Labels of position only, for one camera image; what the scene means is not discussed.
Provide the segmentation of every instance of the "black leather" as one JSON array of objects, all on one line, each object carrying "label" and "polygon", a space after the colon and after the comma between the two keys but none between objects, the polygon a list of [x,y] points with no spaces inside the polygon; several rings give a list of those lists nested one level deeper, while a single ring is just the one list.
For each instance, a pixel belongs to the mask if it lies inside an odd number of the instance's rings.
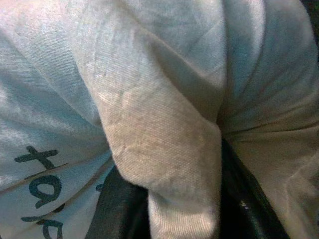
[{"label": "black leather", "polygon": [[[289,239],[255,177],[222,142],[221,239]],[[150,239],[148,192],[107,176],[85,239]]]}]

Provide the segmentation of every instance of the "black letter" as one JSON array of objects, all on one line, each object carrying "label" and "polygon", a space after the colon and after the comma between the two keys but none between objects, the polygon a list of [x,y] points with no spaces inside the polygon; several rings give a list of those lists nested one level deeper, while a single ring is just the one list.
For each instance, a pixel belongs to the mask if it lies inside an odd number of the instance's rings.
[{"label": "black letter", "polygon": [[[54,188],[53,194],[46,194],[46,193],[40,192],[40,190],[37,187],[40,184],[48,184],[53,186]],[[46,175],[46,176],[36,178],[29,185],[30,193],[33,196],[41,199],[35,204],[35,208],[42,207],[43,205],[56,200],[60,195],[61,189],[62,189],[62,184],[60,179],[53,175]]]}]

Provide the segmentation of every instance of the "wrinkled fabric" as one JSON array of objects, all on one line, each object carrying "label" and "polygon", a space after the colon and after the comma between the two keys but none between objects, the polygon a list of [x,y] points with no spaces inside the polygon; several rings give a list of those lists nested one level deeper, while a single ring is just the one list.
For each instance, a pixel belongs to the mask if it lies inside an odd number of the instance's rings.
[{"label": "wrinkled fabric", "polygon": [[222,135],[289,236],[319,236],[317,49],[298,0],[2,0],[0,41],[2,239],[84,238],[109,150],[149,190],[152,238],[217,238]]}]

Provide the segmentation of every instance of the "cloth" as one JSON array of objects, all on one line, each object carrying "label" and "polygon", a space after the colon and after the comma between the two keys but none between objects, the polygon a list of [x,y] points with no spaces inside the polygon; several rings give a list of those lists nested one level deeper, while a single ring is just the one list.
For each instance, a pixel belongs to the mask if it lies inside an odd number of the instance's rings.
[{"label": "cloth", "polygon": [[0,48],[2,239],[83,239],[110,150],[149,190],[152,238],[217,238],[222,135],[289,236],[319,237],[298,0],[2,0]]}]

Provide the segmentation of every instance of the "black strap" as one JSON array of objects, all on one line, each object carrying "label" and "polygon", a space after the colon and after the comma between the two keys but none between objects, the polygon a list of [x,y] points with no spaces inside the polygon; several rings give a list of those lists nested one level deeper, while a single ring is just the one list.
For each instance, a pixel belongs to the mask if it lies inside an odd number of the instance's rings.
[{"label": "black strap", "polygon": [[146,189],[125,181],[114,167],[85,239],[150,239],[147,196]]}]

